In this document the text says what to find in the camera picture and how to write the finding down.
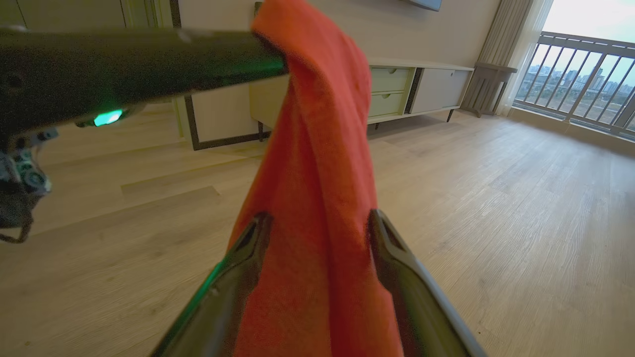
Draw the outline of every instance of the cabinet leg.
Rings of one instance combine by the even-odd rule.
[[[264,127],[261,122],[258,122],[258,141],[262,142],[264,140]]]

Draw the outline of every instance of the wooden floor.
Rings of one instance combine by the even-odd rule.
[[[635,160],[500,118],[369,128],[380,207],[490,356],[630,356]],[[193,152],[169,105],[68,127],[0,245],[0,356],[145,356],[221,258],[265,144]]]

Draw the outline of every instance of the red cloth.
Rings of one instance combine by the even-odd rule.
[[[377,207],[366,57],[304,0],[266,0],[253,30],[286,53],[291,80],[230,241],[274,217],[234,355],[402,356],[364,235]]]

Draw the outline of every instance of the green indicator light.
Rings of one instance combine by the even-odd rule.
[[[95,126],[111,124],[119,120],[122,114],[123,114],[123,111],[121,109],[118,111],[112,111],[108,113],[99,114],[93,122],[95,123]]]

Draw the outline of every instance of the wall-mounted television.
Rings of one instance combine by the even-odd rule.
[[[441,9],[441,0],[403,0],[420,8],[439,11]]]

